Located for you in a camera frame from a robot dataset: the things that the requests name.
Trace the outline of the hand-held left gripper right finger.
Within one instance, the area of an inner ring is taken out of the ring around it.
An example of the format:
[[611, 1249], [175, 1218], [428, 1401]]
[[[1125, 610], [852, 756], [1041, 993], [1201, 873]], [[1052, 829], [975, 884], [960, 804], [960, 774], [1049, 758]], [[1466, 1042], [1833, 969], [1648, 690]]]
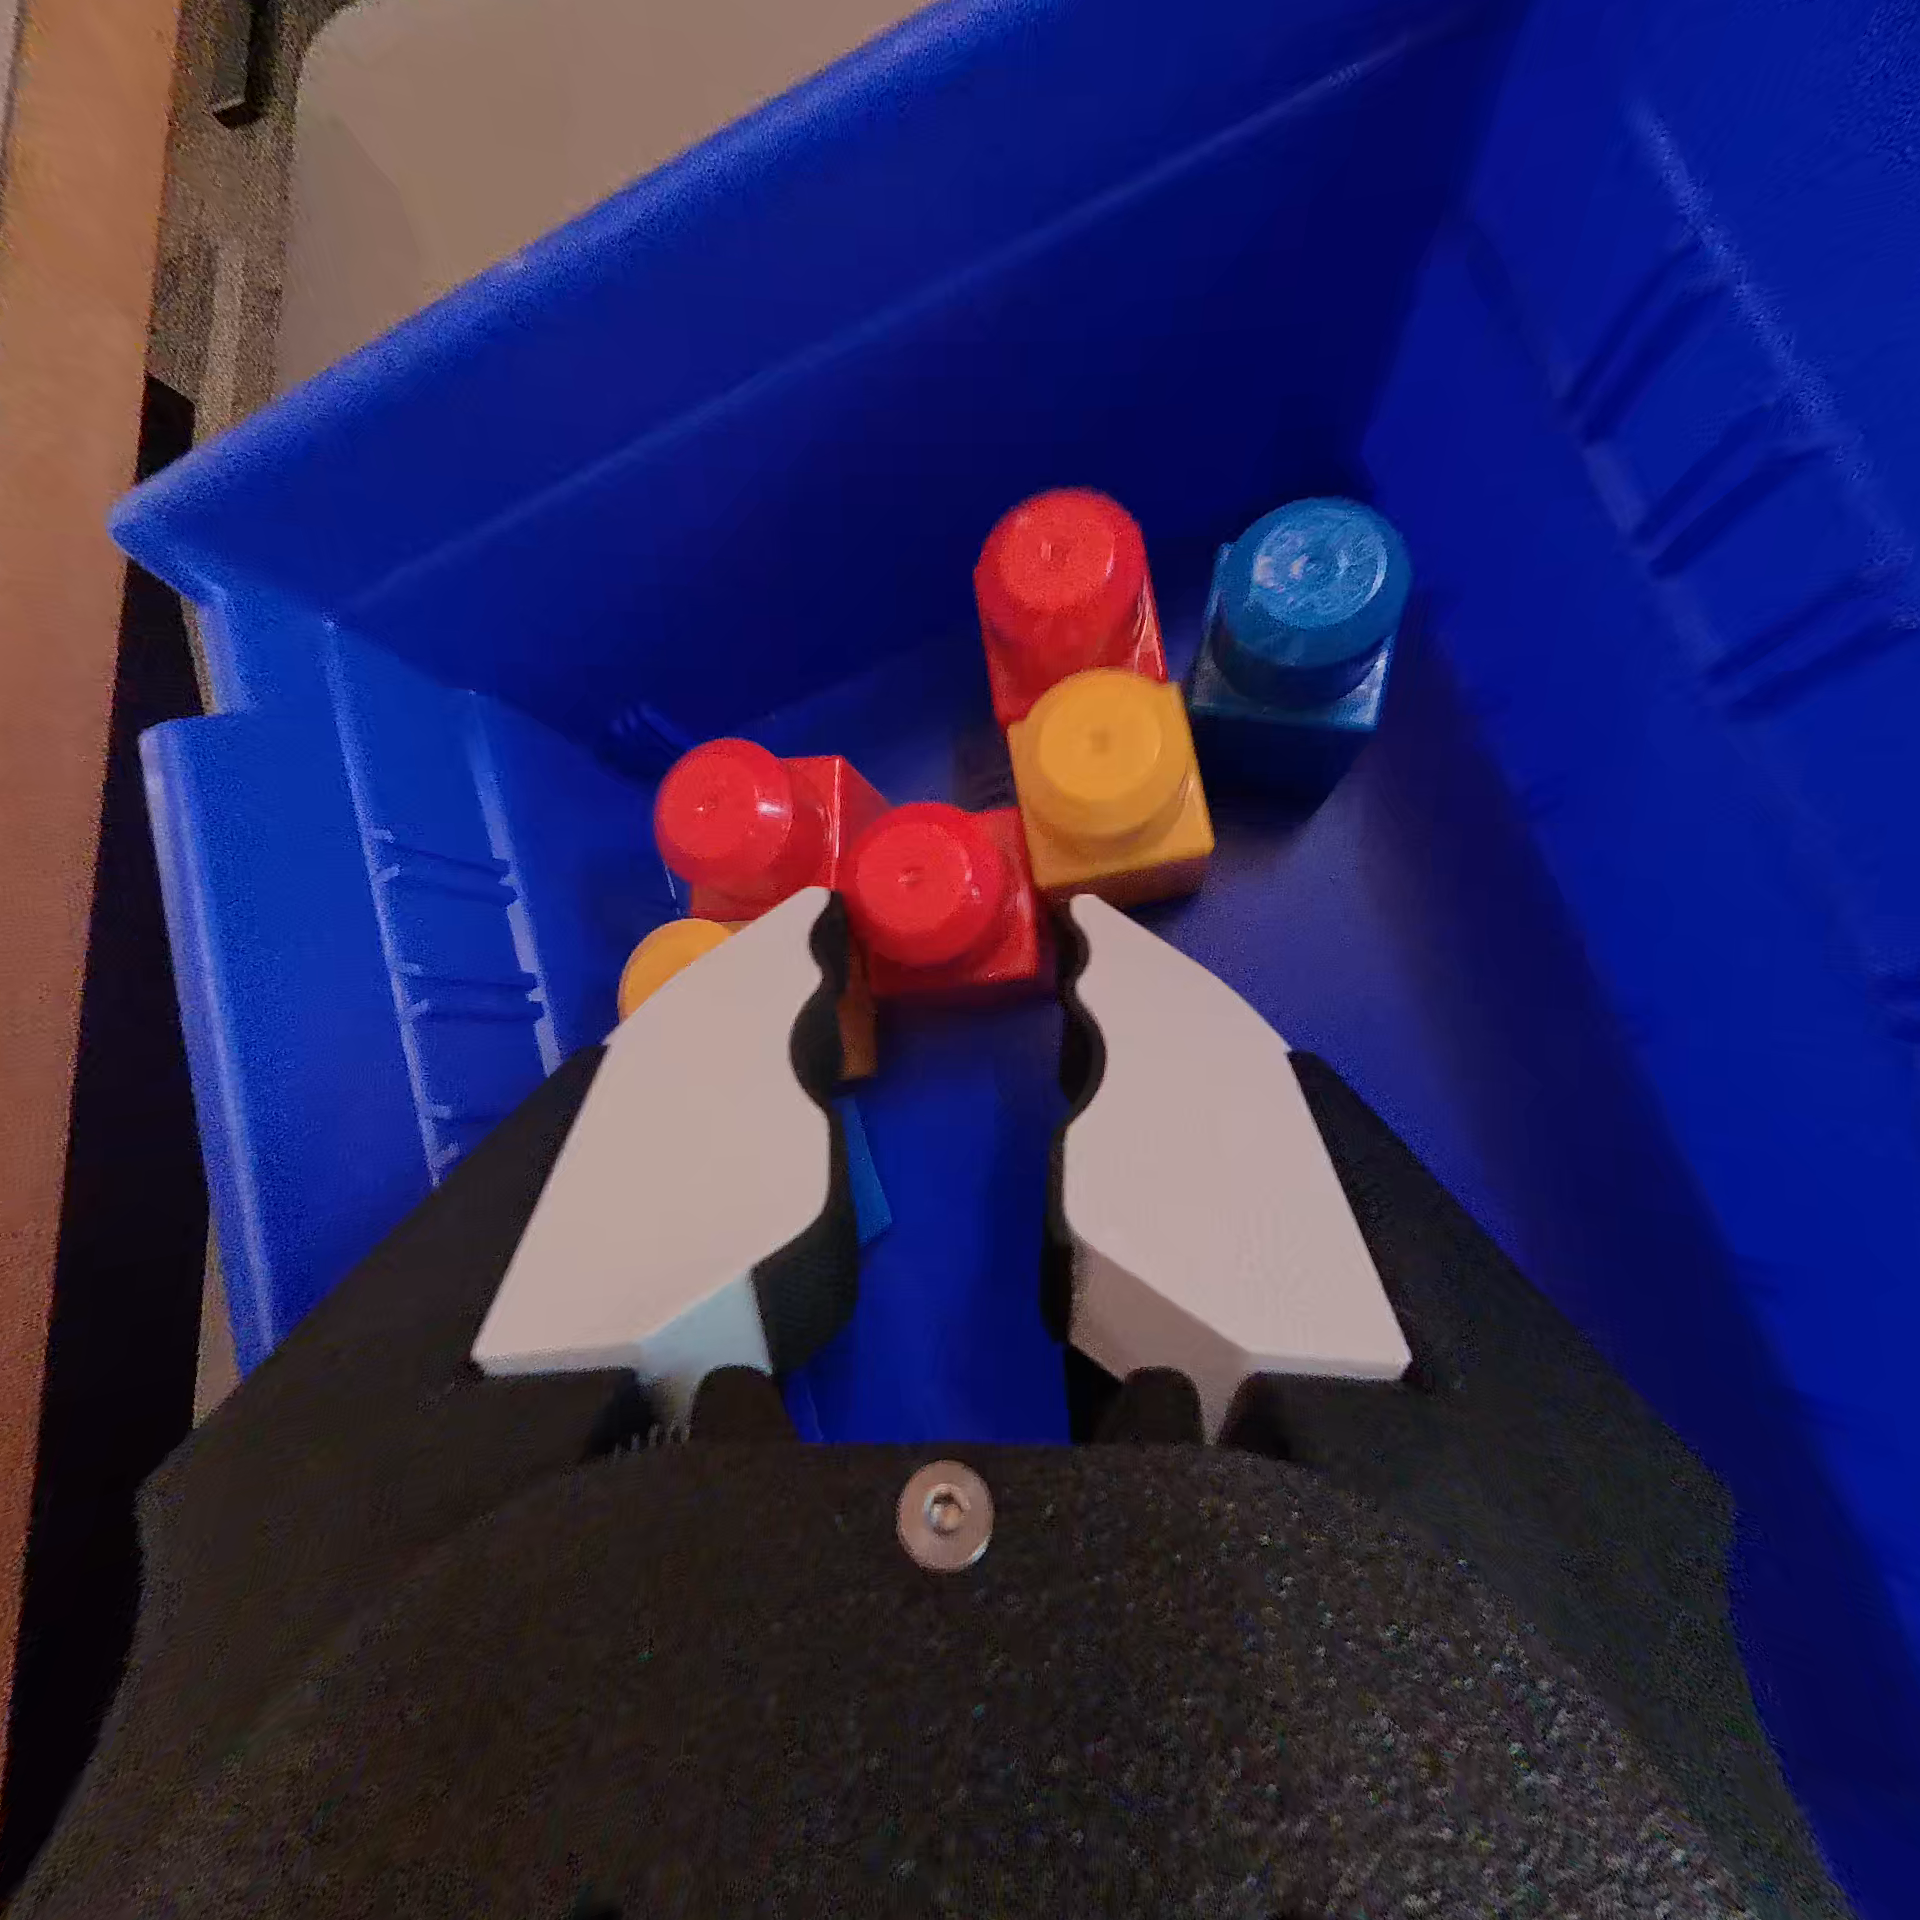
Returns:
[[1049, 1336], [1115, 1380], [1182, 1377], [1205, 1437], [1251, 1380], [1401, 1383], [1412, 1345], [1284, 1037], [1108, 901], [1071, 897], [1059, 933]]

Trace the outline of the blue plastic bin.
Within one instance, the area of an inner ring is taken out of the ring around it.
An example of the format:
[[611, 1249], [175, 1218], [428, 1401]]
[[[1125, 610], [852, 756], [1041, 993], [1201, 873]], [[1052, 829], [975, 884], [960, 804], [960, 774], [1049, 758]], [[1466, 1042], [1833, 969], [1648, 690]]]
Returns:
[[1915, 1917], [1915, 4], [942, 4], [131, 492], [237, 1368], [607, 1029], [676, 751], [966, 795], [1058, 485], [1175, 674], [1263, 510], [1401, 532], [1375, 734], [1154, 930], [1705, 1456]]

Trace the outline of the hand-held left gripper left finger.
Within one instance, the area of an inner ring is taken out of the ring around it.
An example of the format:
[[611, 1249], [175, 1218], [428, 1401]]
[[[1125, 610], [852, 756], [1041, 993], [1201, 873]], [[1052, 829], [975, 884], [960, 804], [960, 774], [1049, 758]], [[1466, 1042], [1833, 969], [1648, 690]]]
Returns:
[[614, 1029], [473, 1339], [484, 1377], [623, 1373], [681, 1420], [707, 1377], [779, 1380], [842, 1334], [848, 970], [848, 910], [805, 887]]

